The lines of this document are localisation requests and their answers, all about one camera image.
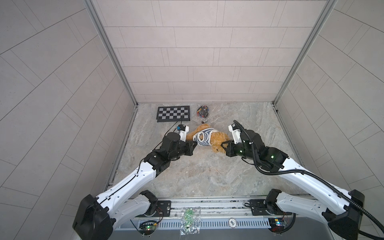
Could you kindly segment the round white sticker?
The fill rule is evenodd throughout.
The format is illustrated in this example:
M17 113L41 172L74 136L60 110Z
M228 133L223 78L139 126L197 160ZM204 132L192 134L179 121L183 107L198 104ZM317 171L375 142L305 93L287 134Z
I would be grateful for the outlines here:
M228 224L229 224L229 227L232 229L237 227L237 221L234 218L229 218Z

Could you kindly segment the brown teddy bear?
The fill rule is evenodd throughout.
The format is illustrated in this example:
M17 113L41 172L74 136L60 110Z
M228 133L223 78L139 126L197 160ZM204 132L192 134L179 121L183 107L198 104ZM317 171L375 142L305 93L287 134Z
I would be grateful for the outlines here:
M195 141L198 146L211 147L214 153L226 153L222 147L222 143L230 140L229 136L208 124L198 126L193 132L188 133L186 136L187 141Z

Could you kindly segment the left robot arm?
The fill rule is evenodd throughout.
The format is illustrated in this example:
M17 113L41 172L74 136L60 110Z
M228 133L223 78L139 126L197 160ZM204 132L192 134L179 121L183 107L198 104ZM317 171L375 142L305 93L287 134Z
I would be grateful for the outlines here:
M159 149L151 151L127 177L100 193L84 197L78 207L73 229L82 240L107 240L113 231L139 215L152 215L158 198L150 191L132 196L145 184L165 171L171 161L192 156L197 142L187 141L178 133L164 136Z

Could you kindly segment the black white checkerboard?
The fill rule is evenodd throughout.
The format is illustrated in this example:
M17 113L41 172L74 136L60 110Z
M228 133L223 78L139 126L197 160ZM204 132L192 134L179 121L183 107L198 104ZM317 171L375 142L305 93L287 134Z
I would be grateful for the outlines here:
M190 121L190 106L158 107L156 119L158 123Z

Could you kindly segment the right circuit board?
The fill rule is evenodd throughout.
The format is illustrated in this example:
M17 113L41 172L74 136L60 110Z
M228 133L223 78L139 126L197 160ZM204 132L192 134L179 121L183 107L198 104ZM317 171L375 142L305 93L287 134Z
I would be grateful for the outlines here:
M269 218L268 221L270 224L269 230L273 233L282 232L287 225L282 218Z

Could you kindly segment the left green circuit board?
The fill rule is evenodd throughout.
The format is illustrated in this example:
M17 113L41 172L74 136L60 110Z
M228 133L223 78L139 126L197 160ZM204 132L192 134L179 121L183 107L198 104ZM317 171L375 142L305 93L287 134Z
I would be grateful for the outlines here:
M140 223L139 232L143 236L150 236L151 234L153 234L155 232L158 225L159 225L159 223L157 221L153 221L153 220L145 221L143 223Z

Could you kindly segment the striped knit bear sweater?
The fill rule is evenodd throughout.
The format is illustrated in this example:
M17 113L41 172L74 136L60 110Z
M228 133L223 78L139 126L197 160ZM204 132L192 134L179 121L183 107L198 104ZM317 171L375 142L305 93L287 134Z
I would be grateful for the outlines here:
M199 146L211 146L211 136L213 133L218 133L214 128L207 128L193 136L193 141L197 142Z

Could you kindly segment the clear bag green parts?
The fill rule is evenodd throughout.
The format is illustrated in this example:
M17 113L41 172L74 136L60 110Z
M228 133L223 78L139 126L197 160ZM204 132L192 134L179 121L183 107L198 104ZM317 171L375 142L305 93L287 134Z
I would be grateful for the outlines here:
M185 208L181 216L181 236L195 235L200 233L201 228L201 209Z

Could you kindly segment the aluminium mounting rail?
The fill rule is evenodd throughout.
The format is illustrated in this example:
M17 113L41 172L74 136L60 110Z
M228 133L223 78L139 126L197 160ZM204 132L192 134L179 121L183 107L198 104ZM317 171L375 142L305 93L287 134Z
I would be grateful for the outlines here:
M118 228L116 228L115 230L125 230L129 227L129 225L132 225L139 232L140 223L150 220L157 221L159 223L156 230L180 230L182 210L185 208L201 209L200 230L232 229L229 227L228 224L229 218L234 218L237 221L237 227L234 229L269 230L269 218L282 218L287 223L285 229L283 230L286 231L293 226L296 217L304 217L302 215L291 212L284 212L282 216L253 216L251 209L249 208L249 201L251 199L254 198L179 198L169 200L166 199L166 201L172 202L169 217L134 217L119 226Z

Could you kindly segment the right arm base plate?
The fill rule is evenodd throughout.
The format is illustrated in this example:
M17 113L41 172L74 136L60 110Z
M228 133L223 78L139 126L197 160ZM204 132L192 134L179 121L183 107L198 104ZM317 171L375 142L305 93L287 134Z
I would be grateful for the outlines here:
M284 214L280 209L274 212L268 210L264 199L251 199L249 201L249 208L253 216L282 216Z

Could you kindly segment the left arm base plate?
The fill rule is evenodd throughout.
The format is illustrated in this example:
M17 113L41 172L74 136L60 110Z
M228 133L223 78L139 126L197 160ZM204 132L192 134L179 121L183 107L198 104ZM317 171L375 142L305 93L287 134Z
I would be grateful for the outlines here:
M153 212L147 212L142 215L137 215L135 218L158 218L158 217L169 217L171 212L171 201L166 200L158 200L156 208L150 207L150 210L153 210Z

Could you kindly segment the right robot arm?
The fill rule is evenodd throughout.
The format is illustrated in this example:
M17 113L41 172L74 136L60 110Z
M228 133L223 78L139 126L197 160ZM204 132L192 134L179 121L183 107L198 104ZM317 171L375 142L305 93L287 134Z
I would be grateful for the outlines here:
M365 196L358 190L347 191L306 170L286 153L264 145L261 136L252 130L229 126L233 139L222 143L228 157L239 156L253 161L263 175L282 177L314 197L307 200L273 189L266 198L270 213L291 212L327 224L345 240L356 240L363 218L360 210Z

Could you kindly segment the bag of colourful small parts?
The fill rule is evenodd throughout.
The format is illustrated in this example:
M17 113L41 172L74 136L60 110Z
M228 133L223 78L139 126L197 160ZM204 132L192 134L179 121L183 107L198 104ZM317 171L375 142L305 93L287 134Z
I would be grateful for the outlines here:
M209 116L209 107L204 105L197 109L197 116L206 119Z

